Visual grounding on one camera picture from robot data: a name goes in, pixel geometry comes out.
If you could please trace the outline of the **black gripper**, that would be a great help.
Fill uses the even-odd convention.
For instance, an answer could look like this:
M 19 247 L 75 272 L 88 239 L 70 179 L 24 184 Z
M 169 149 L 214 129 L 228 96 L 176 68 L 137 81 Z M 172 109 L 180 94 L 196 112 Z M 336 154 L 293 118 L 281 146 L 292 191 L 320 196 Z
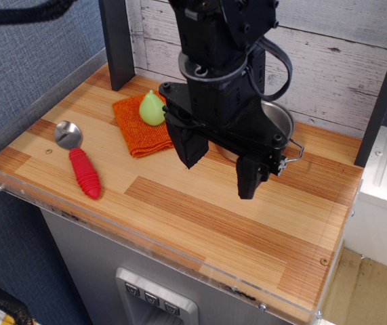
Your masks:
M 225 144 L 225 130 L 240 113 L 261 99 L 248 81 L 228 83 L 223 88 L 206 83 L 162 83 L 159 93 L 165 98 L 167 131 L 179 159 L 190 169 L 209 150 L 209 142 Z M 257 187 L 270 173 L 283 170 L 267 165 L 259 156 L 246 154 L 237 159 L 238 195 L 252 199 Z

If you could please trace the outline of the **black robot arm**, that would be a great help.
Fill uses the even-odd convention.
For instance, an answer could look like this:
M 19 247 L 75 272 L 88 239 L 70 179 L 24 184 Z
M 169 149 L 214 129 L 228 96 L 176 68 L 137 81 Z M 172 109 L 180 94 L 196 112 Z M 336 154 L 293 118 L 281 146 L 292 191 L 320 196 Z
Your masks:
M 278 26 L 277 1 L 172 1 L 185 83 L 164 83 L 167 131 L 180 160 L 195 165 L 214 143 L 237 156 L 238 193 L 253 198 L 270 174 L 286 166 L 289 136 L 271 121 L 264 102 L 265 55 L 291 70 L 284 51 L 266 33 Z

